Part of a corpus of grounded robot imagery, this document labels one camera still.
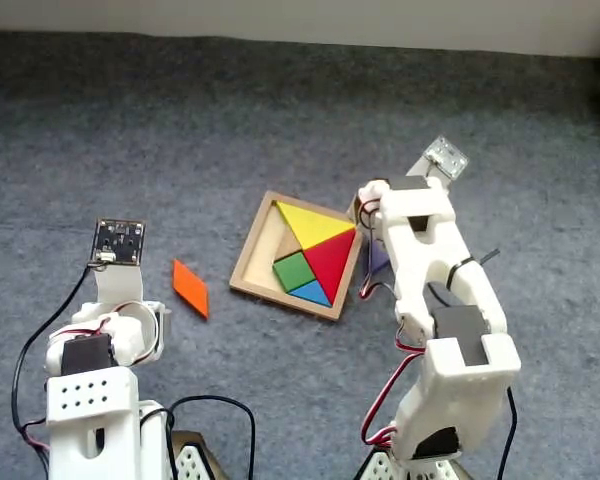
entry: black cable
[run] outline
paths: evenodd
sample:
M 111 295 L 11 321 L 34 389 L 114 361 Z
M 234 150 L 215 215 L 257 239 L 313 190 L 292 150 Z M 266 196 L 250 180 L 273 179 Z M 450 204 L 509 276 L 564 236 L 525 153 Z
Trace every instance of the black cable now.
M 40 463 L 42 463 L 44 478 L 49 478 L 49 459 L 47 458 L 46 453 L 39 447 L 33 447 L 33 451 L 36 452 L 36 455 L 38 455 L 38 458 L 40 459 Z
M 482 257 L 478 263 L 480 265 L 484 265 L 485 263 L 487 263 L 489 260 L 491 260 L 493 257 L 495 257 L 497 255 L 500 255 L 500 249 L 494 248 L 489 253 L 487 253 L 484 257 Z
M 249 453 L 249 472 L 247 474 L 247 478 L 249 480 L 253 480 L 253 464 L 255 463 L 255 454 L 256 454 L 256 420 L 253 416 L 253 412 L 245 404 L 243 404 L 237 400 L 234 400 L 233 398 L 223 397 L 220 395 L 195 395 L 195 396 L 191 396 L 191 397 L 184 397 L 184 398 L 181 398 L 180 400 L 176 401 L 173 405 L 171 405 L 169 407 L 169 410 L 171 411 L 171 413 L 173 413 L 175 408 L 182 405 L 183 403 L 196 402 L 198 400 L 215 400 L 217 402 L 228 403 L 230 405 L 234 405 L 234 406 L 240 408 L 249 416 L 249 421 L 251 422 L 251 448 L 250 448 L 250 453 Z M 170 455 L 169 460 L 171 460 L 171 457 L 173 456 L 173 447 L 170 447 L 169 455 Z
M 144 417 L 142 417 L 140 419 L 140 428 L 142 428 L 142 426 L 145 424 L 145 422 L 147 420 L 149 420 L 151 417 L 153 417 L 155 415 L 158 415 L 159 413 L 166 413 L 167 421 L 170 422 L 171 425 L 173 426 L 173 424 L 175 423 L 175 417 L 173 416 L 173 413 L 168 408 L 162 407 L 162 408 L 156 408 L 155 410 L 151 410 Z
M 436 300 L 438 300 L 441 304 L 443 304 L 445 307 L 450 307 L 451 305 L 449 305 L 449 302 L 447 302 L 444 298 L 442 298 L 440 296 L 440 294 L 438 293 L 438 291 L 433 288 L 433 284 L 431 282 L 427 282 L 427 287 L 429 288 L 429 291 L 431 292 L 431 294 L 436 297 Z
M 447 290 L 451 290 L 451 284 L 453 283 L 453 277 L 455 276 L 456 272 L 460 270 L 460 268 L 464 267 L 467 263 L 473 261 L 475 261 L 475 258 L 469 256 L 461 262 L 456 263 L 453 267 L 451 267 L 451 269 L 449 269 L 449 275 L 447 275 L 447 283 L 445 285 L 447 287 Z
M 82 275 L 78 280 L 78 283 L 76 283 L 76 285 L 73 287 L 73 290 L 71 290 L 71 293 L 69 293 L 69 296 L 65 299 L 62 305 L 60 305 L 60 308 L 58 308 L 58 310 L 56 310 L 55 313 L 51 315 L 51 317 L 49 317 L 49 319 L 46 322 L 40 325 L 40 327 L 38 327 L 38 329 L 33 333 L 33 335 L 29 337 L 29 339 L 25 342 L 24 346 L 22 347 L 22 350 L 20 350 L 20 354 L 18 355 L 16 367 L 13 372 L 13 382 L 11 383 L 11 420 L 13 421 L 13 426 L 25 442 L 27 442 L 27 431 L 25 426 L 20 423 L 20 414 L 18 412 L 18 388 L 20 384 L 20 372 L 22 371 L 25 356 L 27 355 L 27 352 L 29 351 L 29 348 L 31 348 L 33 342 L 40 336 L 40 334 L 44 332 L 49 327 L 49 325 L 51 325 L 69 306 L 69 304 L 73 300 L 73 297 L 76 296 L 76 293 L 78 293 L 78 290 L 84 283 L 84 280 L 87 277 L 87 274 L 89 273 L 90 269 L 91 267 L 88 265 L 84 268 L 84 270 L 82 271 Z M 38 458 L 40 458 L 40 461 L 42 462 L 43 467 L 45 469 L 45 474 L 48 476 L 48 460 L 46 459 L 45 453 L 41 452 L 39 448 L 36 448 L 33 445 L 32 447 L 38 455 Z
M 518 426 L 518 412 L 516 411 L 516 402 L 513 400 L 511 387 L 507 388 L 507 398 L 509 399 L 509 407 L 511 407 L 511 429 L 509 430 L 507 443 L 505 443 L 504 450 L 502 451 L 502 459 L 500 460 L 500 468 L 498 469 L 498 480 L 502 480 L 504 475 L 504 467 L 507 464 L 507 457 L 509 456 L 509 450 L 511 450 L 513 436 L 516 434 L 516 427 Z
M 164 434 L 165 439 L 167 441 L 167 452 L 169 453 L 169 465 L 171 466 L 171 476 L 173 478 L 178 478 L 178 467 L 176 466 L 176 456 L 173 453 L 173 442 L 172 442 L 172 434 L 173 434 L 173 425 L 167 422 L 164 426 Z

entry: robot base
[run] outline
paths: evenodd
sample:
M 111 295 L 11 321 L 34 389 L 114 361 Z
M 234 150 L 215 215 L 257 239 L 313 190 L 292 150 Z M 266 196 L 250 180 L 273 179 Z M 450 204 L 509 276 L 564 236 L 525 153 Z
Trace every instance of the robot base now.
M 407 471 L 398 467 L 384 450 L 369 453 L 354 480 L 472 480 L 455 461 L 423 462 Z

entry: red wire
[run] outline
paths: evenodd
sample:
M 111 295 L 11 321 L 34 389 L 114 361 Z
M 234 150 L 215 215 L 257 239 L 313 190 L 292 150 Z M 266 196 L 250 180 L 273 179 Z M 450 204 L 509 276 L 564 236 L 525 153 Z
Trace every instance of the red wire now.
M 393 375 L 391 375 L 391 377 L 389 377 L 389 380 L 387 381 L 385 386 L 382 387 L 382 390 L 380 390 L 380 394 L 378 395 L 378 397 L 375 399 L 375 401 L 371 405 L 371 408 L 365 415 L 364 421 L 362 422 L 360 438 L 362 439 L 363 443 L 365 443 L 367 445 L 379 445 L 379 446 L 389 446 L 390 445 L 389 444 L 390 437 L 388 435 L 390 433 L 395 432 L 396 427 L 393 427 L 393 426 L 385 427 L 385 428 L 379 430 L 371 438 L 367 438 L 367 430 L 369 429 L 369 425 L 371 425 L 371 422 L 375 418 L 376 413 L 380 409 L 380 406 L 384 402 L 388 393 L 391 391 L 393 384 L 396 383 L 396 380 L 398 380 L 398 378 L 400 377 L 400 375 L 402 374 L 404 369 L 407 367 L 407 365 L 409 365 L 413 360 L 418 358 L 420 355 L 422 355 L 421 352 L 413 353 L 413 354 L 405 357 L 405 359 L 400 363 L 400 365 L 398 366 L 396 371 L 393 372 Z
M 402 350 L 403 352 L 411 352 L 411 353 L 423 353 L 425 350 L 425 347 L 414 347 L 412 345 L 407 345 L 402 343 L 402 341 L 400 340 L 400 333 L 402 332 L 402 329 L 399 328 L 396 331 L 396 339 L 395 339 L 395 344 L 396 347 L 398 348 L 398 350 Z

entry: yellow triangle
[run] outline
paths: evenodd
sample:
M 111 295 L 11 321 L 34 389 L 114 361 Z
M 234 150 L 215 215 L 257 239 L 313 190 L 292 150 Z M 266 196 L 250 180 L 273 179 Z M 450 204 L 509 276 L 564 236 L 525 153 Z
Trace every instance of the yellow triangle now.
M 306 250 L 354 228 L 353 223 L 277 202 L 278 209 Z

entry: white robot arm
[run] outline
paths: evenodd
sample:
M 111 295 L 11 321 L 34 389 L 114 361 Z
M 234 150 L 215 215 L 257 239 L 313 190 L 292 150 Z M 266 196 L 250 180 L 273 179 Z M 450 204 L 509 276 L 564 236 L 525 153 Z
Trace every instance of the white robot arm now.
M 399 327 L 424 350 L 416 384 L 378 437 L 378 445 L 390 447 L 385 466 L 396 479 L 450 475 L 446 461 L 484 441 L 521 366 L 504 312 L 449 201 L 448 185 L 466 164 L 440 137 L 407 176 L 374 180 L 358 192 L 360 206 L 374 207 L 358 209 L 359 216 L 384 243 L 395 273 Z M 461 305 L 430 312 L 423 296 L 429 282 L 444 284 Z

